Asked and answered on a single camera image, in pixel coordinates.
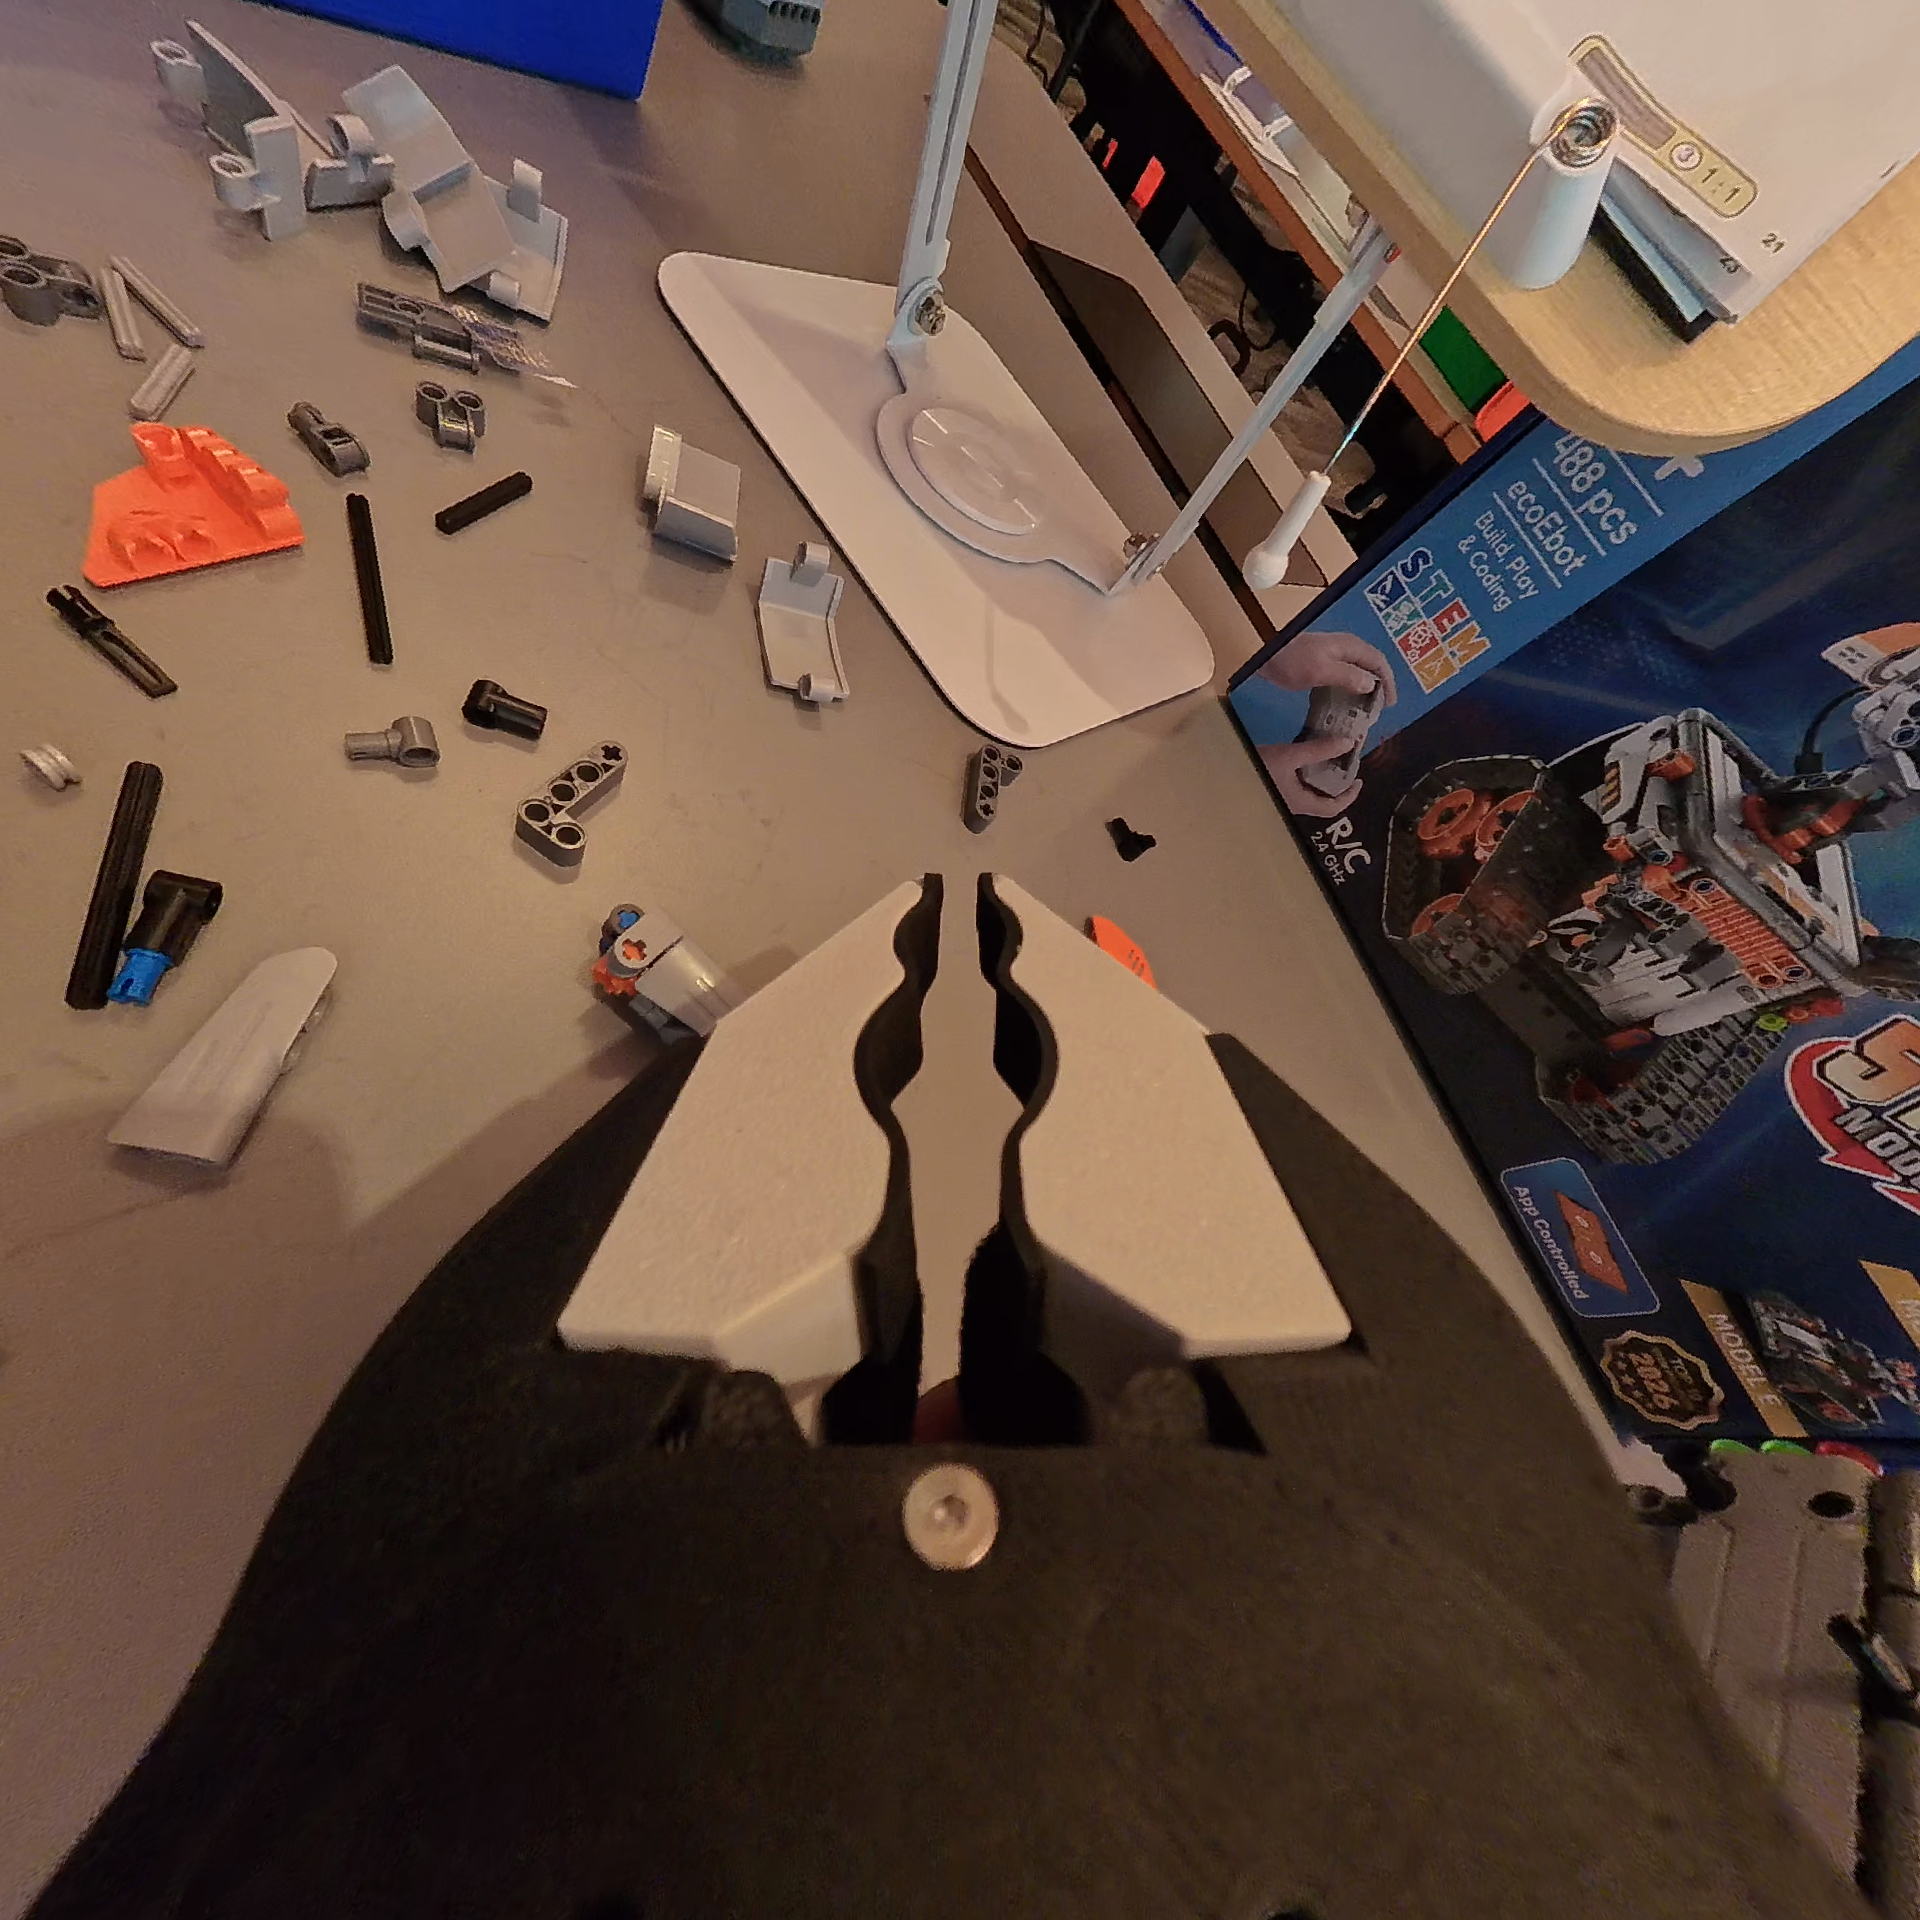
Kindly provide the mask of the long black axle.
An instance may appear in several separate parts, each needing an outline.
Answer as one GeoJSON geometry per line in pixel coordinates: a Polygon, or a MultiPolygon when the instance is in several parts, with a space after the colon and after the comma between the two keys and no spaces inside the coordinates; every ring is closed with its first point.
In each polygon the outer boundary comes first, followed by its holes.
{"type": "Polygon", "coordinates": [[[369,658],[374,665],[393,665],[393,625],[383,582],[374,511],[360,491],[347,491],[344,508],[369,658]]]}

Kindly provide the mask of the green flat object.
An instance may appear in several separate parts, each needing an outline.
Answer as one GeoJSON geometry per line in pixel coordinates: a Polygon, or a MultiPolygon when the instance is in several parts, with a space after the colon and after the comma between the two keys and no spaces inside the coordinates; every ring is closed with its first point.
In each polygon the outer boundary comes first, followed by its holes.
{"type": "Polygon", "coordinates": [[[1442,308],[1424,329],[1420,350],[1471,416],[1478,416],[1506,385],[1500,363],[1449,308],[1442,308]]]}

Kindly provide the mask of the small grey blue device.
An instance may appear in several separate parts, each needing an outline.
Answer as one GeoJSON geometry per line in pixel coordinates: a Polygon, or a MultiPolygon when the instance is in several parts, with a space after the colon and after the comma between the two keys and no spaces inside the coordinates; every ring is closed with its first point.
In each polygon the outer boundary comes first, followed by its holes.
{"type": "Polygon", "coordinates": [[[761,63],[796,63],[804,58],[824,24],[822,2],[694,2],[695,11],[715,28],[739,52],[761,63]]]}

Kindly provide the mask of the white orange assembled part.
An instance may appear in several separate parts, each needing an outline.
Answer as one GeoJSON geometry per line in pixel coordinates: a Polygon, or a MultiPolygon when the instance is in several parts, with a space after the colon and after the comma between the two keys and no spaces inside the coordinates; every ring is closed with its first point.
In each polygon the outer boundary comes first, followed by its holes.
{"type": "Polygon", "coordinates": [[[608,912],[592,986],[663,1043],[707,1039],[742,1004],[737,987],[667,915],[636,903],[608,912]]]}

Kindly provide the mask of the robot kit box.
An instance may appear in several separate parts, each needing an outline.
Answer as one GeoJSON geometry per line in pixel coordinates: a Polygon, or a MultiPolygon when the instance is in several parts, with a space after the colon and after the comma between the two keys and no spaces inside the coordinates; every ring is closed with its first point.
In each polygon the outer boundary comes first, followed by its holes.
{"type": "Polygon", "coordinates": [[[1916,348],[1767,440],[1529,416],[1230,692],[1611,1423],[1919,1436],[1916,348]]]}

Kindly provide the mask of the black connector with blue pin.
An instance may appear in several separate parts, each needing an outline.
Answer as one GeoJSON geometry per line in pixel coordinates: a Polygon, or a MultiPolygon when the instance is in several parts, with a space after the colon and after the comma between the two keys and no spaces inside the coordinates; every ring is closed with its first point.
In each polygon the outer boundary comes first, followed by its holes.
{"type": "Polygon", "coordinates": [[[225,887],[217,881],[156,871],[142,891],[107,1002],[153,1004],[160,980],[186,961],[222,903],[225,887]]]}

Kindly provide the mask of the blue plastic bin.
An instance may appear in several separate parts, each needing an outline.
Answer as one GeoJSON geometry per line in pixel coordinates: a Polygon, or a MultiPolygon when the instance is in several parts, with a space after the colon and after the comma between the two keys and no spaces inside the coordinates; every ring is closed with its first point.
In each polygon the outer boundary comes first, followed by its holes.
{"type": "Polygon", "coordinates": [[[363,33],[636,100],[663,2],[280,2],[363,33]]]}

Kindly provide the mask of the medium black axle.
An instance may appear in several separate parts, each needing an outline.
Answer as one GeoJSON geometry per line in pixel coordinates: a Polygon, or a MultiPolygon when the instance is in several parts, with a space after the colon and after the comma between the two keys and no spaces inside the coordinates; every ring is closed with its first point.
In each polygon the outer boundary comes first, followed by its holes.
{"type": "Polygon", "coordinates": [[[64,1004],[74,1010],[107,1007],[153,838],[160,792],[163,770],[156,764],[145,760],[129,764],[87,900],[76,961],[64,986],[64,1004]]]}

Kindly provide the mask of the clear plastic piece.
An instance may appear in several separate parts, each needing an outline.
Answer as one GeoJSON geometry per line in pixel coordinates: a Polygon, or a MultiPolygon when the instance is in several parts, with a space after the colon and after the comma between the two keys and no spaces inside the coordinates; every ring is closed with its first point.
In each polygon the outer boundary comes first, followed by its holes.
{"type": "Polygon", "coordinates": [[[467,327],[471,335],[473,350],[489,369],[516,377],[529,376],[552,386],[574,391],[574,383],[562,374],[553,370],[546,356],[537,348],[532,348],[516,327],[480,316],[468,316],[467,327]]]}

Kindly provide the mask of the light grey bracket piece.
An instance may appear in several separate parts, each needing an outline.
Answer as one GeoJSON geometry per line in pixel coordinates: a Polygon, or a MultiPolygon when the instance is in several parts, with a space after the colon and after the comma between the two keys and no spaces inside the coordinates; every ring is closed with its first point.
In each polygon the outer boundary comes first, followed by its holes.
{"type": "Polygon", "coordinates": [[[656,539],[731,566],[742,470],[656,423],[640,498],[656,539]]]}
{"type": "Polygon", "coordinates": [[[810,706],[849,699],[849,675],[835,633],[844,587],[826,542],[804,542],[794,560],[763,566],[758,622],[769,689],[787,691],[810,706]]]}

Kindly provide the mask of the light grey long bar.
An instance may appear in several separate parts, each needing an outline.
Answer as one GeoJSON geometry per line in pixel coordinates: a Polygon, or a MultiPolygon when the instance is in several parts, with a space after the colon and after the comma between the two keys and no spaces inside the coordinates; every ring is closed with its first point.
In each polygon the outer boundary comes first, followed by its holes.
{"type": "Polygon", "coordinates": [[[259,963],[110,1130],[137,1154],[227,1169],[330,992],[339,955],[322,947],[259,963]]]}

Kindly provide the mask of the black pin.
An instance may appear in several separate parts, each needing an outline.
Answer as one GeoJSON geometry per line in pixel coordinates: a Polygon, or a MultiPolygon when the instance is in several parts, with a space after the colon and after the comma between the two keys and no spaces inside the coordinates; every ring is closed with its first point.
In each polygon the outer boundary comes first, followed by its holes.
{"type": "Polygon", "coordinates": [[[107,614],[89,602],[80,587],[72,584],[51,587],[46,593],[46,604],[92,655],[107,662],[107,665],[131,681],[145,698],[164,699],[179,692],[179,683],[148,655],[145,655],[107,614]]]}

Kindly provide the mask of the white book stand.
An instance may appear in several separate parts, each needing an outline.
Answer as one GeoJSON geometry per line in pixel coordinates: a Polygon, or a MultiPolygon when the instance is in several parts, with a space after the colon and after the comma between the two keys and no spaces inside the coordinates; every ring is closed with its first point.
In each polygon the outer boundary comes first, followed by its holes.
{"type": "MultiPolygon", "coordinates": [[[[658,291],[950,706],[1043,750],[1212,683],[1171,559],[1267,433],[1254,415],[1147,545],[1128,535],[995,348],[944,296],[995,6],[950,6],[897,289],[682,251],[658,291]]],[[[1835,400],[1916,339],[1916,162],[1742,321],[1664,337],[1594,249],[1548,286],[1473,266],[1442,202],[1271,6],[1238,30],[1310,142],[1550,420],[1636,454],[1719,454],[1835,400]]]]}

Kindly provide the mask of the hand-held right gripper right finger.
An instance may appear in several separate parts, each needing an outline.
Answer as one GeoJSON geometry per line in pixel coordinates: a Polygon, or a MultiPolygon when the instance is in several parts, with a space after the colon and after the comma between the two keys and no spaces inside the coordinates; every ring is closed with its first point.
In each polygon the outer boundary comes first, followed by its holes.
{"type": "Polygon", "coordinates": [[[977,1248],[977,1417],[1091,1420],[1145,1372],[1354,1321],[1201,1022],[1008,879],[977,886],[1020,1114],[977,1248]]]}

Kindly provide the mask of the dark grey bent beam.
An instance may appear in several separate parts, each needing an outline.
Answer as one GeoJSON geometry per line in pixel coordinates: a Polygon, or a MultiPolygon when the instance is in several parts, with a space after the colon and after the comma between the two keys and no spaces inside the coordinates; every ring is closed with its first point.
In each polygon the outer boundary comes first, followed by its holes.
{"type": "Polygon", "coordinates": [[[516,807],[515,838],[548,868],[574,874],[586,859],[586,814],[618,794],[630,768],[625,745],[604,740],[569,762],[516,807]]]}

